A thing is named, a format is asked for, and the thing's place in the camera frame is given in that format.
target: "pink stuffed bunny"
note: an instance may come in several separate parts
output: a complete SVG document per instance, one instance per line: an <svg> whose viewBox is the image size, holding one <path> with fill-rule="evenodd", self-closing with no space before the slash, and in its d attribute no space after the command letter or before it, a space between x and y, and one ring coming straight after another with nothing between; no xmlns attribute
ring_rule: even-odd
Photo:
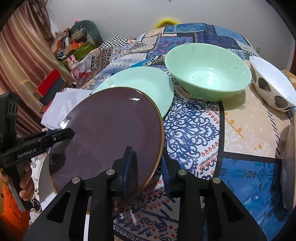
<svg viewBox="0 0 296 241"><path fill-rule="evenodd" d="M75 80L79 79L79 70L78 70L78 60L75 59L74 55L71 55L71 58L67 58L68 67L71 70L72 78Z"/></svg>

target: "patchwork tablecloth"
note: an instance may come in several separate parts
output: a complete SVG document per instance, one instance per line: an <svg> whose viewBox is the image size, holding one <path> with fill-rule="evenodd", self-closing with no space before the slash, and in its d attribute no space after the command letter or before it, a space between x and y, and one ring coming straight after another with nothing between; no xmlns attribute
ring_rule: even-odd
<svg viewBox="0 0 296 241"><path fill-rule="evenodd" d="M226 48L249 64L258 56L241 35L205 23L146 32L136 40L112 38L80 62L79 87L93 90L111 75L135 66L165 71L165 54L184 43ZM197 100L172 76L175 94L164 118L169 156L199 178L220 177L272 240L287 220L280 166L281 132L289 118L267 106L254 87L223 102ZM166 196L160 169L130 205L114 213L115 235L128 240L176 239L179 199Z"/></svg>

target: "white wall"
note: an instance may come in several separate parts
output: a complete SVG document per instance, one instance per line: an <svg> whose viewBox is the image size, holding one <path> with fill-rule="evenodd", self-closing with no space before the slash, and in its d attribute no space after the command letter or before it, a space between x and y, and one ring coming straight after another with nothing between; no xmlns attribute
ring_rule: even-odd
<svg viewBox="0 0 296 241"><path fill-rule="evenodd" d="M291 53L290 53L290 57L289 57L289 60L288 60L288 65L287 65L287 70L290 70L291 67L292 67L292 63L293 63L293 60L294 60L294 52L295 52L295 41L293 41L292 43L292 50L291 50Z"/></svg>
<svg viewBox="0 0 296 241"><path fill-rule="evenodd" d="M104 41L136 38L164 17L180 23L218 25L244 35L260 55L278 68L288 67L294 40L265 0L50 0L49 15L59 30L76 19L96 23Z"/></svg>
<svg viewBox="0 0 296 241"><path fill-rule="evenodd" d="M52 35L55 37L55 32L58 32L58 28L57 26L54 24L54 22L52 21L51 17L49 17L49 21L50 21L50 25L52 27Z"/></svg>

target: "box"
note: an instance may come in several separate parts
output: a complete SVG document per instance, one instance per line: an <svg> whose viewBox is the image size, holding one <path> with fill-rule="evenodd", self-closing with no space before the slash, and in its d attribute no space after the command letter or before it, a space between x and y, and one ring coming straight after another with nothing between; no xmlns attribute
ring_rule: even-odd
<svg viewBox="0 0 296 241"><path fill-rule="evenodd" d="M71 44L77 44L77 39L72 39Z"/></svg>
<svg viewBox="0 0 296 241"><path fill-rule="evenodd" d="M53 100L55 94L61 91L67 84L68 82L64 81L58 70L54 69L47 77L44 78L33 95L43 105L47 105Z"/></svg>
<svg viewBox="0 0 296 241"><path fill-rule="evenodd" d="M59 51L62 50L62 43L60 40L57 40L55 44L51 47L51 50L54 54L57 54Z"/></svg>
<svg viewBox="0 0 296 241"><path fill-rule="evenodd" d="M71 51L77 49L77 48L80 47L81 45L83 45L83 43L69 44L69 46L68 46L67 48L64 49L64 55L69 54Z"/></svg>
<svg viewBox="0 0 296 241"><path fill-rule="evenodd" d="M78 61L81 61L81 60L83 60L85 58L85 56L87 56L89 54L89 52L91 52L92 50L94 50L96 48L98 48L98 47L94 46L94 45L91 45L88 41L86 41L83 45L78 47L72 53L72 55L75 56L75 59L77 59ZM66 56L61 61L68 68L67 58L69 58L69 56Z"/></svg>

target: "human hand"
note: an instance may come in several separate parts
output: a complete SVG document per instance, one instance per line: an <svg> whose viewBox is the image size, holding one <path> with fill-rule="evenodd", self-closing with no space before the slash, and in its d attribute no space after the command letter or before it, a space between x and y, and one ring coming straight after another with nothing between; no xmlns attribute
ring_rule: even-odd
<svg viewBox="0 0 296 241"><path fill-rule="evenodd" d="M19 195L21 198L24 199L24 201L30 201L34 195L35 187L34 182L31 178L32 169L29 161L26 162L24 166L24 171L25 173L20 180L20 187L22 188L22 190L20 191ZM0 179L3 180L4 185L9 190L9 176L5 172L0 172Z"/></svg>

